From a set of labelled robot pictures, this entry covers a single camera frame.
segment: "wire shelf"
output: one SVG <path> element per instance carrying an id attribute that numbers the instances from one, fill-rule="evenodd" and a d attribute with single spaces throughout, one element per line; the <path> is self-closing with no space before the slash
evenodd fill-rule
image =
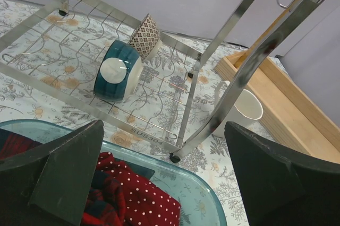
<path id="1" fill-rule="evenodd" d="M 61 5 L 67 6 L 68 15 L 59 15 Z M 0 38 L 0 64 L 2 70 L 4 65 L 12 68 L 12 78 L 176 151 L 184 143 L 200 66 L 198 51 L 162 33 L 163 44 L 144 63 L 133 95 L 119 103 L 93 95 L 110 45 L 116 39 L 128 42 L 139 23 L 100 0 L 54 0 Z"/>

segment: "clothing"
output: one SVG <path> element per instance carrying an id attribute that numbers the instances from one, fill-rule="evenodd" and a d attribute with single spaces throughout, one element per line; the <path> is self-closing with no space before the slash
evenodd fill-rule
<path id="1" fill-rule="evenodd" d="M 0 129 L 0 160 L 41 145 Z M 180 204 L 110 152 L 100 153 L 81 220 L 87 226 L 179 226 Z"/>

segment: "dish rack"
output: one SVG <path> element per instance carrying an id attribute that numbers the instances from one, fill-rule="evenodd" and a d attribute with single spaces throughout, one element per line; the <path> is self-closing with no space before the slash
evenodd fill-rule
<path id="1" fill-rule="evenodd" d="M 324 0 L 295 0 L 244 61 L 207 121 L 184 139 L 199 70 L 253 1 L 242 0 L 203 54 L 162 32 L 163 45 L 123 102 L 95 98 L 93 85 L 111 43 L 127 42 L 141 22 L 101 0 L 53 0 L 18 24 L 0 38 L 0 72 L 165 148 L 179 162 L 218 127 L 261 62 Z M 22 53 L 12 54 L 12 44 Z"/>

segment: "cup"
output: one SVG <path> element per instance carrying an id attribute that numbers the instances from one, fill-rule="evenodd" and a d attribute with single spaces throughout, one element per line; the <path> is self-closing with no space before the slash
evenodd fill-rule
<path id="1" fill-rule="evenodd" d="M 134 92 L 142 71 L 137 50 L 115 40 L 100 65 L 93 93 L 106 101 L 122 101 Z"/>
<path id="2" fill-rule="evenodd" d="M 215 107 L 217 106 L 220 99 L 220 89 L 224 84 L 228 86 L 230 85 L 230 82 L 221 81 L 215 89 Z M 263 114 L 264 109 L 258 98 L 256 98 L 252 92 L 244 89 L 229 111 L 228 115 L 224 118 L 222 123 L 217 127 L 213 134 L 218 137 L 224 137 L 224 126 L 227 121 L 234 121 L 235 123 L 248 128 L 250 125 L 261 119 Z"/>
<path id="3" fill-rule="evenodd" d="M 151 15 L 147 14 L 141 24 L 133 32 L 129 45 L 134 47 L 142 62 L 151 60 L 162 46 L 160 31 Z"/>

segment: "red polka dot fabric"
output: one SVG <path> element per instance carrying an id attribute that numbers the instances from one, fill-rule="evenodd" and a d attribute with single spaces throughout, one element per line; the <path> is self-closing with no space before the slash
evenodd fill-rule
<path id="1" fill-rule="evenodd" d="M 101 153 L 97 170 L 120 182 L 126 204 L 124 226 L 179 226 L 181 205 L 124 161 L 115 162 L 110 152 Z"/>

